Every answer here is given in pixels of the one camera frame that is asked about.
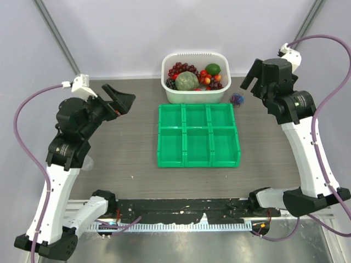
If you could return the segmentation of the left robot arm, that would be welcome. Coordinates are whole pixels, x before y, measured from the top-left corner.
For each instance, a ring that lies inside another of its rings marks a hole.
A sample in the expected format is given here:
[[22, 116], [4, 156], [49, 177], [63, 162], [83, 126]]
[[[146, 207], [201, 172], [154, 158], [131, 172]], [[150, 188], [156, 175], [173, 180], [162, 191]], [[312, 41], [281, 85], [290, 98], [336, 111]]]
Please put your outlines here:
[[110, 97], [109, 101], [105, 101], [88, 87], [76, 89], [78, 97], [65, 99], [59, 105], [55, 126], [57, 134], [48, 146], [46, 166], [36, 159], [20, 137], [19, 114], [30, 100], [50, 90], [72, 87], [71, 82], [62, 82], [30, 95], [20, 104], [13, 120], [14, 134], [20, 147], [38, 166], [45, 179], [31, 226], [14, 242], [16, 248], [30, 253], [31, 262], [35, 261], [36, 255], [53, 260], [68, 260], [82, 232], [100, 216], [112, 218], [118, 207], [112, 192], [97, 190], [74, 217], [64, 221], [73, 184], [80, 171], [87, 170], [93, 163], [88, 155], [89, 139], [103, 122], [127, 114], [136, 99], [134, 94], [118, 92], [104, 84], [102, 88]]

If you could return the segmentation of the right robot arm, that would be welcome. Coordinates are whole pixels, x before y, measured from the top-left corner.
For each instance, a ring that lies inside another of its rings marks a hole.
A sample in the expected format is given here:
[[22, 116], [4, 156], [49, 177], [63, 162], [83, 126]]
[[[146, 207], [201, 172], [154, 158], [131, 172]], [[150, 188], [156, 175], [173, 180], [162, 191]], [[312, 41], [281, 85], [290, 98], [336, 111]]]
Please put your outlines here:
[[[261, 99], [268, 113], [276, 118], [285, 133], [298, 167], [301, 185], [292, 189], [261, 188], [250, 192], [247, 208], [253, 216], [261, 216], [268, 208], [287, 210], [300, 217], [350, 199], [350, 191], [340, 187], [327, 163], [318, 130], [312, 130], [316, 107], [307, 91], [295, 91], [298, 77], [292, 64], [283, 58], [255, 59], [240, 87], [251, 89]], [[317, 155], [314, 146], [318, 145]]]

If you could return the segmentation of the green lime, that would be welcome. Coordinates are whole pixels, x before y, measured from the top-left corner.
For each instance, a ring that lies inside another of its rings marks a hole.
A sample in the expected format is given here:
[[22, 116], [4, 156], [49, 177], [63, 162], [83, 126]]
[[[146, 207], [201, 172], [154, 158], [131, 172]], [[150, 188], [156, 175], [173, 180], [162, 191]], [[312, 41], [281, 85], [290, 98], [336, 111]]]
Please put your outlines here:
[[206, 72], [209, 75], [218, 75], [221, 72], [221, 67], [218, 64], [211, 63], [205, 67]]

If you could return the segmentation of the red cherries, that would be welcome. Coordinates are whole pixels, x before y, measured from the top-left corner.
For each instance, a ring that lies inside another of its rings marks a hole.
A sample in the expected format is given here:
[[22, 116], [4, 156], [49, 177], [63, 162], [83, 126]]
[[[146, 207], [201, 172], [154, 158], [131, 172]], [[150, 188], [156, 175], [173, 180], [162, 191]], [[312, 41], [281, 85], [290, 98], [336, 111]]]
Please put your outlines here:
[[222, 76], [220, 74], [211, 75], [211, 74], [208, 74], [206, 70], [202, 70], [198, 75], [198, 80], [199, 80], [198, 90], [210, 91], [210, 90], [220, 90], [223, 88], [223, 85], [221, 83]]

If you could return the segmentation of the dark grape bunch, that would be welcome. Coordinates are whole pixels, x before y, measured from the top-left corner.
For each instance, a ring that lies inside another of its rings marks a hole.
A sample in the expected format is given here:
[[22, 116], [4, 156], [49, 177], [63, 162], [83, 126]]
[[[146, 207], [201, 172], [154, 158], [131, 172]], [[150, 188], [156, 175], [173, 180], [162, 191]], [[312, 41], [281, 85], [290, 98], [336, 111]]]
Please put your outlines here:
[[171, 79], [171, 78], [168, 78], [166, 81], [165, 81], [165, 85], [169, 88], [169, 89], [173, 89], [173, 90], [177, 90], [177, 87], [176, 87], [176, 84], [175, 84], [175, 80], [174, 79]]

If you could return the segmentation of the white plastic basin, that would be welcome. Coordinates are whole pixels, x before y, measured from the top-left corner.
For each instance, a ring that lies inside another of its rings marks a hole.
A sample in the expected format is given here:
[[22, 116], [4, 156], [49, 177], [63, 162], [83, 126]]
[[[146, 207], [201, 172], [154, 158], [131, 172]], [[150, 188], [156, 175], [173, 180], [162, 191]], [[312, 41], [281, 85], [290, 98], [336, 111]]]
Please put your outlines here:
[[161, 83], [172, 104], [221, 102], [231, 85], [229, 63], [219, 53], [173, 53], [161, 65]]

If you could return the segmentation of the red grape bunch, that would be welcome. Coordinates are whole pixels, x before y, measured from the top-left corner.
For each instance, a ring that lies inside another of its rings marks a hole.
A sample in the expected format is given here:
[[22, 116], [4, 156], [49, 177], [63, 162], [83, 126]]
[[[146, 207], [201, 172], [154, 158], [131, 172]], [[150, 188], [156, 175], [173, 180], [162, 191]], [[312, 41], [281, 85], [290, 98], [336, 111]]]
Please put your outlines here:
[[183, 72], [191, 72], [197, 77], [200, 75], [197, 68], [194, 65], [189, 65], [188, 63], [177, 62], [168, 70], [168, 77], [173, 78], [175, 75], [179, 75]]

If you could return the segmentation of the green melon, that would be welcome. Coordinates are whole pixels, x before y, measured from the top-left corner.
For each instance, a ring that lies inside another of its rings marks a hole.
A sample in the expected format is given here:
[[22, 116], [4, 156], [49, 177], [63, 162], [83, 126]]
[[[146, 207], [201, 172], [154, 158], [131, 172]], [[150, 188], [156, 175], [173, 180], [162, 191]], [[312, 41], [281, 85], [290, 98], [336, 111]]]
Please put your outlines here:
[[199, 87], [199, 80], [191, 72], [183, 72], [175, 80], [176, 87], [180, 91], [192, 91]]

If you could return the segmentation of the clear plastic bottle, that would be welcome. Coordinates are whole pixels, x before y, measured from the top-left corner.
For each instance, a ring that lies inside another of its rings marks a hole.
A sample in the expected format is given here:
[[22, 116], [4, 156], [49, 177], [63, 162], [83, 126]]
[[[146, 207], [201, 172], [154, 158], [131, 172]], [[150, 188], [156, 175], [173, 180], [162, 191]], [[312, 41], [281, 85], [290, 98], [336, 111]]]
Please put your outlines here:
[[93, 167], [94, 167], [93, 159], [89, 155], [86, 155], [85, 158], [84, 158], [84, 161], [83, 161], [81, 169], [83, 171], [90, 171], [90, 170], [93, 169]]

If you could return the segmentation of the green compartment tray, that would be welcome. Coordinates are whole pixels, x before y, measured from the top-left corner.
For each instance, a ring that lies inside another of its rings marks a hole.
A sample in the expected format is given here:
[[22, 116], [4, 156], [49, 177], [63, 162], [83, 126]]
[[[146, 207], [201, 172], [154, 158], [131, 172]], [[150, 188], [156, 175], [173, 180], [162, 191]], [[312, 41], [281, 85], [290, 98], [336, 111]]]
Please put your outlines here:
[[232, 104], [161, 104], [160, 168], [237, 168], [241, 149]]

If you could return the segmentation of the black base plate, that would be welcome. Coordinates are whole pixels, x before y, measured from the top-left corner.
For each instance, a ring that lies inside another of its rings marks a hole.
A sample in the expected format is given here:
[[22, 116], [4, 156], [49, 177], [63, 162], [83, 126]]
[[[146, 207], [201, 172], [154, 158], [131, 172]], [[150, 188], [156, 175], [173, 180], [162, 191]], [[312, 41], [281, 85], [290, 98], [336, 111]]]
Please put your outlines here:
[[275, 208], [254, 211], [246, 199], [119, 199], [117, 206], [101, 219], [120, 219], [130, 224], [138, 217], [141, 224], [198, 224], [203, 216], [209, 224], [243, 222], [244, 218], [280, 217]]

